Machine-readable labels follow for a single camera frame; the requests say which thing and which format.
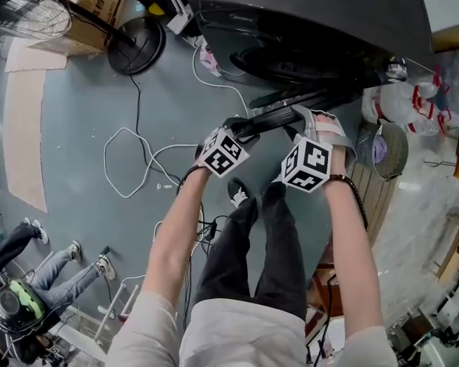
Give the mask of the flat beige cardboard sheet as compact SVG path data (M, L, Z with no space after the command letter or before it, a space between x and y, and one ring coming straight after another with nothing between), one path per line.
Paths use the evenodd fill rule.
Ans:
M45 76L44 70L8 74L2 130L8 191L44 213L41 112Z
M34 42L22 38L13 38L8 51L5 72L27 70L63 70L67 66L67 57L48 51L30 48Z

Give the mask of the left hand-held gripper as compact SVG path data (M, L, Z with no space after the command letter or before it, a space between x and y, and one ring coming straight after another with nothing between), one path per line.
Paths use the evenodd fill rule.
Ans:
M208 168L215 176L225 177L230 171L249 159L249 153L239 143L258 141L260 134L234 138L225 129L240 131L252 122L243 117L227 118L222 127L216 128L203 142L196 156L197 165Z

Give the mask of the person's left forearm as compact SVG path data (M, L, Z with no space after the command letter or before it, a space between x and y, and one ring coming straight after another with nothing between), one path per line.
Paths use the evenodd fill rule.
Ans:
M194 246L200 204L211 172L197 167L185 179L153 241L142 291L177 304Z

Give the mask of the metal mesh waste basket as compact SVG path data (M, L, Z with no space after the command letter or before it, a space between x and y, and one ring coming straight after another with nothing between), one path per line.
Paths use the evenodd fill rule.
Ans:
M373 163L373 140L382 135L387 142L388 152L383 160ZM369 168L384 181L390 181L402 174L409 155L409 143L404 131L396 124L384 122L375 125L363 122L359 128L355 150L357 162Z

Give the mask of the large brown cardboard box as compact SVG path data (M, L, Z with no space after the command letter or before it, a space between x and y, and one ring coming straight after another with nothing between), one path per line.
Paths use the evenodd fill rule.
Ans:
M116 26L125 0L71 0L106 23ZM28 46L64 56L102 53L107 49L112 36L84 17L73 16L70 30L62 37L49 41L35 41Z

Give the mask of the person's black trousers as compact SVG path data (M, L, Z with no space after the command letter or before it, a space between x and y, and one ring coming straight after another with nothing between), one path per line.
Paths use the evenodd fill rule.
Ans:
M198 285L196 302L232 300L289 313L304 320L306 280L295 218L286 203L286 188L265 187L261 198L235 207L210 249ZM258 220L265 230L262 268L255 287L249 272L256 268L251 232Z

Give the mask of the black pedestal fan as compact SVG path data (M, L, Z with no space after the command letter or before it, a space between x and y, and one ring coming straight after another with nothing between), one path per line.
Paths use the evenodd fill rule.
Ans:
M70 30L73 16L84 17L112 36L103 52L119 74L142 73L163 52L165 32L155 19L134 18L113 27L71 0L0 0L0 35L49 41Z

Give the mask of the person's left black shoe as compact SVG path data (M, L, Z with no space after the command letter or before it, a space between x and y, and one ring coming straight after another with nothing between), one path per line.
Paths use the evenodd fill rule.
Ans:
M246 185L237 178L232 178L227 184L227 192L230 202L238 208L243 202L250 198Z

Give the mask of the white metal frame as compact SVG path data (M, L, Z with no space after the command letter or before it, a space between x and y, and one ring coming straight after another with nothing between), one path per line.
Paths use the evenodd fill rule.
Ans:
M121 302L122 295L128 293L128 283L141 280L144 277L144 275L131 276L124 278L120 281L118 289L110 298L110 303L103 312L103 318L101 319L100 324L94 334L93 340L96 343L100 341L100 337L103 334L103 330L106 328L107 323L110 320L122 321L128 317L130 307L134 304L135 298L137 297L141 289L140 285L135 284L134 288L129 293L129 298L126 302Z

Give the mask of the brown wooden box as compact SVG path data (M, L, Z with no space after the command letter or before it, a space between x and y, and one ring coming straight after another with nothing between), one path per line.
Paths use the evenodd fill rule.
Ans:
M342 316L343 306L335 267L331 263L319 264L308 282L306 343L309 344L316 337L328 319Z

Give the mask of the wooden slatted board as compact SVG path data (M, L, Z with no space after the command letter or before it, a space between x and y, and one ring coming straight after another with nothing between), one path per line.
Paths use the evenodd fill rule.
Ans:
M369 225L369 241L374 245L386 217L397 180L384 181L358 162L353 166L351 179L362 200Z

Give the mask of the person's beige shirt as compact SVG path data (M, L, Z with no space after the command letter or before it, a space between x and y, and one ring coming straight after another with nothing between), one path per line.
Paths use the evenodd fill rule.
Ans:
M173 306L142 293L115 336L106 367L305 367L304 321L230 299L203 300L177 335Z

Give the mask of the white pole tool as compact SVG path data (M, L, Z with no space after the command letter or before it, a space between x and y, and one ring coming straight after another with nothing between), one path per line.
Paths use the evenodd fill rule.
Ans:
M190 23L194 14L188 3L183 0L170 0L176 15L168 23L168 28L175 34L180 34Z

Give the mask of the pink and white packet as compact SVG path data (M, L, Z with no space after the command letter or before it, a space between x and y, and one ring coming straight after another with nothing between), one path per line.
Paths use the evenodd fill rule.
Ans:
M218 63L206 42L203 42L200 48L200 62L213 76L222 76Z

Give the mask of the person's right forearm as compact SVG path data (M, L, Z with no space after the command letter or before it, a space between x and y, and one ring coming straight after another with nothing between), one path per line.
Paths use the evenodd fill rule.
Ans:
M356 197L344 180L324 185L332 220L334 267L346 337L382 326L379 277Z

